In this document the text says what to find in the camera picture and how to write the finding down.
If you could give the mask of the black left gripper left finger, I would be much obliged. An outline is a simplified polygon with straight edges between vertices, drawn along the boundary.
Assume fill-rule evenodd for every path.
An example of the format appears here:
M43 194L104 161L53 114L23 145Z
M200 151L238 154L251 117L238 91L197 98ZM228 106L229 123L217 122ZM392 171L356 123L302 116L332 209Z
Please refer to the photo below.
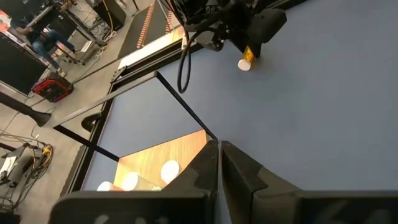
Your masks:
M208 141L164 190L218 189L218 141Z

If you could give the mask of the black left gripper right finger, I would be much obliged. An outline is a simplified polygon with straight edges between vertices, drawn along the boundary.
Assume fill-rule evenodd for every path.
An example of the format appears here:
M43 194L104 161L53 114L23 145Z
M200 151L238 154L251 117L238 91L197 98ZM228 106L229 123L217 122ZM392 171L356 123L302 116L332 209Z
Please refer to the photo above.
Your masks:
M295 221L300 189L228 141L221 143L221 171L232 223Z

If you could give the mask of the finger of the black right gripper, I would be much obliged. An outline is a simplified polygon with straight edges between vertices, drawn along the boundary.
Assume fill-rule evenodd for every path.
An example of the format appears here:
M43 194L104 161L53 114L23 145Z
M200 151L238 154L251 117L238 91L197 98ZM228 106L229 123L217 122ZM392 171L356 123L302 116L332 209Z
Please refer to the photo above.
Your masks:
M241 52L249 47L256 58L261 54L262 44L267 43L278 33L287 22L283 9L265 8L254 13L251 8L242 8L243 37L241 38Z

